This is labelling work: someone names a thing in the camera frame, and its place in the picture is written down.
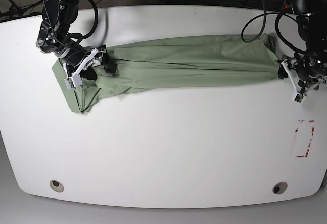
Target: green fabric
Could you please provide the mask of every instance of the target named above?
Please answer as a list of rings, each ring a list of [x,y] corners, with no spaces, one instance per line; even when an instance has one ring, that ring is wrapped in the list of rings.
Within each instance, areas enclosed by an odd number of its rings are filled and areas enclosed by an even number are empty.
[[[58,61],[53,67],[72,112],[88,112],[98,100],[154,88],[235,86],[277,78],[274,43],[263,34],[253,43],[240,36],[213,35],[160,39],[110,47],[118,74],[94,68],[96,81],[68,90]]]

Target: green cloth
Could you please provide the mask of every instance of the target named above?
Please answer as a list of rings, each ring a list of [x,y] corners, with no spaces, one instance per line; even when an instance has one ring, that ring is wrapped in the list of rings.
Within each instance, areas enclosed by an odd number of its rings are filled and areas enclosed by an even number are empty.
[[[235,86],[277,78],[278,59],[272,38],[253,43],[240,36],[213,35],[160,39],[110,47],[117,74],[94,68],[96,81],[68,90],[58,60],[53,67],[71,111],[88,112],[98,100],[154,88]]]

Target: circular hole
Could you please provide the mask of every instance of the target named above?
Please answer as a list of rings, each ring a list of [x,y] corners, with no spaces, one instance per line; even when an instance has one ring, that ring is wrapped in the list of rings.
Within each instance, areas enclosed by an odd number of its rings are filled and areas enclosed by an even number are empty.
[[[59,182],[57,181],[52,181],[52,184],[55,185],[55,187],[59,187]]]
[[[273,187],[272,192],[274,194],[281,195],[286,191],[286,189],[287,189],[287,183],[286,182],[279,182],[278,184],[276,184]]]
[[[56,180],[50,181],[50,187],[55,192],[63,192],[64,191],[63,185],[60,182],[56,181]]]

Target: wrinkled cloth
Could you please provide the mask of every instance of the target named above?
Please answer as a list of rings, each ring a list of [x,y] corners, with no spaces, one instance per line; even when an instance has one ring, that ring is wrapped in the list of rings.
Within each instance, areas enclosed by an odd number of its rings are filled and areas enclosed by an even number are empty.
[[[238,86],[277,78],[273,38],[263,34],[253,43],[238,35],[194,36],[109,47],[117,74],[94,70],[97,80],[68,90],[60,60],[53,71],[71,111],[85,113],[100,99],[155,88]]]

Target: white table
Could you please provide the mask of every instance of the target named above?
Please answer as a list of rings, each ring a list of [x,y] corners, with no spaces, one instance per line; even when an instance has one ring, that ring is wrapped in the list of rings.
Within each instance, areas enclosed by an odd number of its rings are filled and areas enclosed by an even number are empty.
[[[239,34],[260,13],[201,6],[102,9],[96,32],[82,44]],[[40,23],[34,17],[0,24],[0,130],[26,193],[101,205],[203,208],[283,201],[319,189],[327,169],[326,87],[302,106],[291,101],[292,86],[284,80],[157,89],[104,99],[90,113],[74,114],[51,70],[56,57],[35,47]],[[273,23],[268,16],[266,33],[274,33]],[[71,32],[85,34],[92,24],[92,10],[81,11]],[[256,21],[247,33],[260,25]],[[282,19],[281,32],[304,48],[292,21]],[[292,55],[280,42],[277,48],[279,56]],[[297,158],[308,147],[309,120],[315,121],[310,152]],[[51,180],[64,192],[54,192]],[[283,181],[285,193],[273,194]]]

